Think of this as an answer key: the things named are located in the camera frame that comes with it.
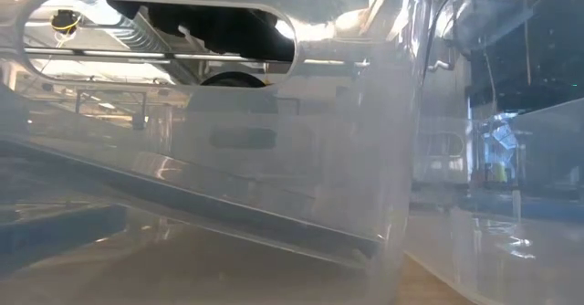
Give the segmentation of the clear plastic bin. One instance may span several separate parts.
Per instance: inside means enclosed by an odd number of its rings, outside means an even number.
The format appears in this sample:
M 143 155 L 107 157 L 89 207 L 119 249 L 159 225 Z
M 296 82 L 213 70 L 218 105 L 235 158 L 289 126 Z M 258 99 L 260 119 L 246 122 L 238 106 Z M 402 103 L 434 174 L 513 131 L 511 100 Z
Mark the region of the clear plastic bin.
M 0 155 L 0 224 L 89 207 L 125 228 L 0 277 L 0 305 L 392 305 L 432 0 L 127 0 L 255 8 L 291 63 L 134 52 L 108 0 L 0 0 L 0 139 L 230 204 L 378 238 L 348 267 L 60 187 Z M 182 84 L 154 66 L 198 61 Z M 141 131 L 75 112 L 80 89 L 147 94 Z
M 406 252 L 478 305 L 584 305 L 584 99 L 530 112 L 471 107 L 472 53 L 544 7 L 434 9 Z

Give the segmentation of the black jewel case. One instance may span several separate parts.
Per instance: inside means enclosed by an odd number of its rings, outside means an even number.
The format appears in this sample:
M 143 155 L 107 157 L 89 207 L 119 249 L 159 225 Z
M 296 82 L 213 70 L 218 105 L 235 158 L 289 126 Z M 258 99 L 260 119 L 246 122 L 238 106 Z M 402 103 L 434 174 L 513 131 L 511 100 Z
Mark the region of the black jewel case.
M 25 172 L 60 187 L 231 237 L 348 267 L 358 267 L 363 261 L 378 256 L 383 246 L 378 238 L 355 236 L 230 204 L 34 145 L 0 139 L 0 155 L 24 159 Z

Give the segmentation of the blue jewel case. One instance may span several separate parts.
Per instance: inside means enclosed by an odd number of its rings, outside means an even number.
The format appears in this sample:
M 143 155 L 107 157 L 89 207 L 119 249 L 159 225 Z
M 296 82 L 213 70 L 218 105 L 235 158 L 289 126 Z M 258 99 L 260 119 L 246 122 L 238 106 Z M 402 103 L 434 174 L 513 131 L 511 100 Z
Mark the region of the blue jewel case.
M 119 233 L 126 216 L 125 207 L 107 205 L 0 224 L 0 277 Z

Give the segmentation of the silver ceiling duct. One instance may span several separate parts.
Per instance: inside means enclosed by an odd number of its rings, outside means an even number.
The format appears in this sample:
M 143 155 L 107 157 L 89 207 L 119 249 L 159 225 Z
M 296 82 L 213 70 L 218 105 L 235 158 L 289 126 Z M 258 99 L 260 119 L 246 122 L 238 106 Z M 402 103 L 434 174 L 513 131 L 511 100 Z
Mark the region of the silver ceiling duct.
M 145 9 L 142 9 L 133 19 L 128 19 L 116 11 L 113 11 L 111 15 L 114 23 L 99 22 L 97 25 L 102 26 L 130 51 L 178 53 L 179 45 L 184 44 L 186 44 L 186 49 L 191 49 L 184 38 L 165 35 L 157 31 L 148 21 Z M 171 59 L 169 63 L 154 63 L 154 66 L 167 72 L 178 83 L 195 84 L 202 80 L 198 61 Z

